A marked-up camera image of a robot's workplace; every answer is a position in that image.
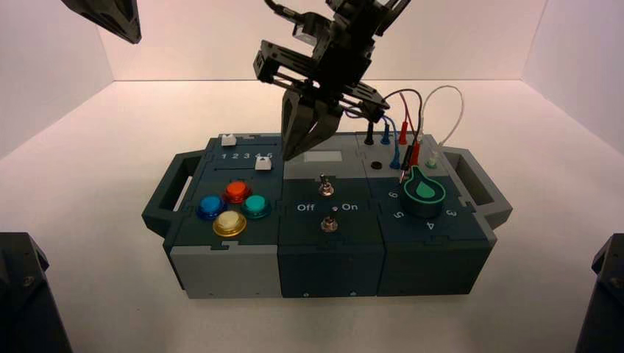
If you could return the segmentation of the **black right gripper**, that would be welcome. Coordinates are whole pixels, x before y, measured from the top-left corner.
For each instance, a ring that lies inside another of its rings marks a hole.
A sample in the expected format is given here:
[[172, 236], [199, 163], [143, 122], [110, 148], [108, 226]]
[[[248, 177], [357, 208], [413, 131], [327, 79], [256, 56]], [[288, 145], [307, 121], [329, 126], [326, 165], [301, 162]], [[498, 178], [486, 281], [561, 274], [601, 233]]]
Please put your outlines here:
[[[376, 89], [361, 81], [372, 62], [375, 41], [371, 33], [354, 35], [329, 23], [316, 25], [313, 34], [306, 29], [296, 25], [294, 35], [316, 41], [311, 55], [262, 40], [253, 61], [259, 81], [286, 89], [281, 126], [284, 161], [331, 138], [344, 109], [377, 122], [389, 108]], [[334, 108], [315, 109], [312, 124], [311, 101]]]

